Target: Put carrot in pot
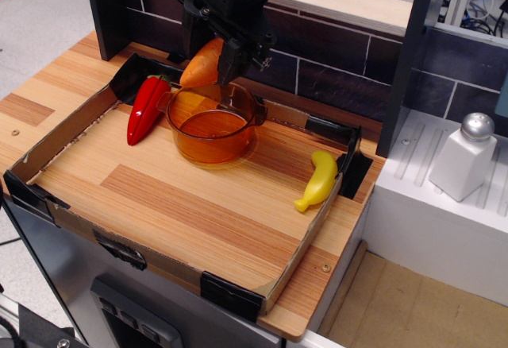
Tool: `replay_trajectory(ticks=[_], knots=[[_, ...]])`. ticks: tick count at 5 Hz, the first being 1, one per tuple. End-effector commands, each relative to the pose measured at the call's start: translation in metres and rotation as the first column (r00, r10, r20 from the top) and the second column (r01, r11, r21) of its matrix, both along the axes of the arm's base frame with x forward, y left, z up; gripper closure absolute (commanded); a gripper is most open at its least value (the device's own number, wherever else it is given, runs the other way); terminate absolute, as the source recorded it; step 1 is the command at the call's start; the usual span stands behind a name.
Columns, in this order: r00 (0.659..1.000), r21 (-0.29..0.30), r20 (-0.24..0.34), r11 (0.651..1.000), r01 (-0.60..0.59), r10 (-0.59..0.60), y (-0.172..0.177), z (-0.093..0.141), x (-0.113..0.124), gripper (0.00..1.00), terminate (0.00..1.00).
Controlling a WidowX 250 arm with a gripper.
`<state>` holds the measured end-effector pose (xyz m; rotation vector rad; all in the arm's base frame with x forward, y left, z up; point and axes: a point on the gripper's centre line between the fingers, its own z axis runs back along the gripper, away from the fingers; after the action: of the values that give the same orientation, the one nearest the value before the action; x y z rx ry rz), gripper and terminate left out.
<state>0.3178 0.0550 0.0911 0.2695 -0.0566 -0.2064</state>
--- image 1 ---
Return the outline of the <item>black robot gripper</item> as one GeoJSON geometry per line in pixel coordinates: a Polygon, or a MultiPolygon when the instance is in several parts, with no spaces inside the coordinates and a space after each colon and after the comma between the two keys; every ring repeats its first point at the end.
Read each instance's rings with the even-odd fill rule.
{"type": "Polygon", "coordinates": [[[183,6],[183,51],[188,60],[215,37],[223,47],[217,82],[225,86],[254,66],[268,68],[276,35],[264,15],[268,0],[177,0],[183,6]]]}

